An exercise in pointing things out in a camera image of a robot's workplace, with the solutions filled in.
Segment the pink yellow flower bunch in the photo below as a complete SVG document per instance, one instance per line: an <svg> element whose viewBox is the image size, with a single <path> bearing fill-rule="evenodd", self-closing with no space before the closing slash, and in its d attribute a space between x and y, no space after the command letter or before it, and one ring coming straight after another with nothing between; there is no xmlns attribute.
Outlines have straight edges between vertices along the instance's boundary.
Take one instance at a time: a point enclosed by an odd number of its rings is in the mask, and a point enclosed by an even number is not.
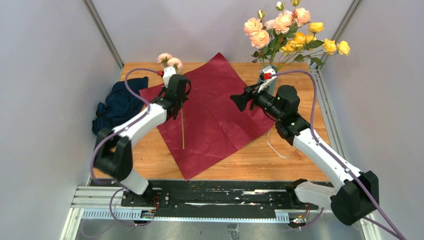
<svg viewBox="0 0 424 240"><path fill-rule="evenodd" d="M173 57L169 53L161 53L157 57L157 63L163 66L163 70L158 72L162 77L164 86L158 94L159 102L166 110L166 119L173 118L174 120L180 115L181 122L181 136L182 148L185 148L185 128L184 128L184 115L183 105L188 99L187 95L190 93L186 91L187 85L191 82L183 75L180 74L183 68L183 62Z"/></svg>

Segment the maroon wrapping paper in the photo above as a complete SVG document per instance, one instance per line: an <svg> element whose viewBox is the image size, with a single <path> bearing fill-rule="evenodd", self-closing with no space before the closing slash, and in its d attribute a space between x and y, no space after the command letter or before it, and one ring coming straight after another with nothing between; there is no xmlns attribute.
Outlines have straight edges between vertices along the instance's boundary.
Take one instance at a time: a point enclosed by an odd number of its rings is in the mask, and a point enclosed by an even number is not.
<svg viewBox="0 0 424 240"><path fill-rule="evenodd" d="M208 62L185 62L192 91L183 115L138 142L136 170L148 179L276 180L278 157L265 140L273 123L259 109L240 112L230 100L257 82L260 69L220 53Z"/></svg>

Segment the peach flower stem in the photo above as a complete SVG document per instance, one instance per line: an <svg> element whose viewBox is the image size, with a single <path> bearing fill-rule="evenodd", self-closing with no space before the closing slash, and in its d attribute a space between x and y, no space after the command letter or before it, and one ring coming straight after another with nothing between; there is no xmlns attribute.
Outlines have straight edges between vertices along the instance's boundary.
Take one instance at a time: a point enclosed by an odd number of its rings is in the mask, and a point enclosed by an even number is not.
<svg viewBox="0 0 424 240"><path fill-rule="evenodd" d="M280 1L277 2L275 7L279 13L275 18L273 40L269 44L272 51L272 64L277 63L282 56L280 47L283 41L293 38L301 27L311 22L310 11L304 7L299 7L299 0L292 0L290 3L294 7L293 10L286 9L285 3Z"/></svg>
<svg viewBox="0 0 424 240"><path fill-rule="evenodd" d="M265 20L265 11L263 9L257 11L257 17L249 18L243 25L243 30L250 40L250 44L255 51L251 55L253 57L253 63L261 63L263 66L266 65L266 61L269 64L272 63L271 57L273 55L272 49L269 46L274 38L274 29L269 34L266 30L262 30L263 22Z"/></svg>

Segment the yellow flower stem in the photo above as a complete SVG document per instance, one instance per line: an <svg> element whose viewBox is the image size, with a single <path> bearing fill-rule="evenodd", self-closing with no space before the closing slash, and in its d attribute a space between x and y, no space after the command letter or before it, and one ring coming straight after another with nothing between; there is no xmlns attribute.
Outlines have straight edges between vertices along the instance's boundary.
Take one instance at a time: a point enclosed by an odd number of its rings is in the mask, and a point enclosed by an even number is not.
<svg viewBox="0 0 424 240"><path fill-rule="evenodd" d="M276 64L277 70L281 70L293 63L302 62L323 66L322 57L348 56L351 53L351 48L347 41L336 42L328 38L318 39L317 34L323 30L324 24L322 22L311 22L308 24L307 34L297 31L292 38L284 40L279 49L282 56Z"/></svg>

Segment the teal conical vase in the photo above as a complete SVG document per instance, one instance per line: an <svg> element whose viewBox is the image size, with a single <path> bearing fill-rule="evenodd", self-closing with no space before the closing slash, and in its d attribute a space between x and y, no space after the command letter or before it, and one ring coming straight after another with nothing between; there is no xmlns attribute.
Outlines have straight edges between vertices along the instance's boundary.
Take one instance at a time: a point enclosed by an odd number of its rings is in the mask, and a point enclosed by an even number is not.
<svg viewBox="0 0 424 240"><path fill-rule="evenodd" d="M264 74L276 74L277 72L275 71L274 68L270 68L268 69ZM266 79L264 81L264 87L263 87L263 91L269 93L270 95L272 95L274 93L275 87L276 87L276 83L277 83L277 76L271 76L269 79Z"/></svg>

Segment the pink flower stem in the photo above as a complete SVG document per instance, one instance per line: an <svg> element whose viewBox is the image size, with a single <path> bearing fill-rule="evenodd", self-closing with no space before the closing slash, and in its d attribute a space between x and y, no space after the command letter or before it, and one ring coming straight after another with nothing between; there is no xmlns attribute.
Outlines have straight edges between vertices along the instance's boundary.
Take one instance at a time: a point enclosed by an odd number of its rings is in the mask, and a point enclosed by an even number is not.
<svg viewBox="0 0 424 240"><path fill-rule="evenodd" d="M262 30L265 30L269 34L271 34L272 31L273 31L273 29L274 29L275 21L276 21L275 18L274 19L267 20L267 21L264 21L262 23Z"/></svg>

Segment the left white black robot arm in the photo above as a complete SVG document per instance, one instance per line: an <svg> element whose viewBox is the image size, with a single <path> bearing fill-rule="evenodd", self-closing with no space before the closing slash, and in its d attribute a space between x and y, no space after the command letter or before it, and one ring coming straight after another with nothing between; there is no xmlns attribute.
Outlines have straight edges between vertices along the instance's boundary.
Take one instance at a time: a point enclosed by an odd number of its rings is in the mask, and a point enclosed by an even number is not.
<svg viewBox="0 0 424 240"><path fill-rule="evenodd" d="M153 185L135 170L133 147L154 128L177 118L191 87L187 77L174 74L138 115L113 129L103 128L98 132L92 167L132 192L135 202L142 207L152 203Z"/></svg>

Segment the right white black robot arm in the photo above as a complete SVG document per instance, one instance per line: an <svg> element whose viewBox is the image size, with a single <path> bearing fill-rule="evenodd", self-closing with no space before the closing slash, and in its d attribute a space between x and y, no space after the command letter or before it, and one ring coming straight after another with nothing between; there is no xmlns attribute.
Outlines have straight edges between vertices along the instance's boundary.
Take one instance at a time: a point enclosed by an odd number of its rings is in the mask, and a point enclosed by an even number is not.
<svg viewBox="0 0 424 240"><path fill-rule="evenodd" d="M230 99L241 112L248 103L260 108L275 121L278 135L309 157L331 182L329 187L300 178L288 184L285 201L290 208L308 203L329 209L346 226L377 209L373 203L379 202L378 177L344 160L319 137L311 123L299 114L300 97L293 86L282 85L272 96L259 91L259 85L251 85Z"/></svg>

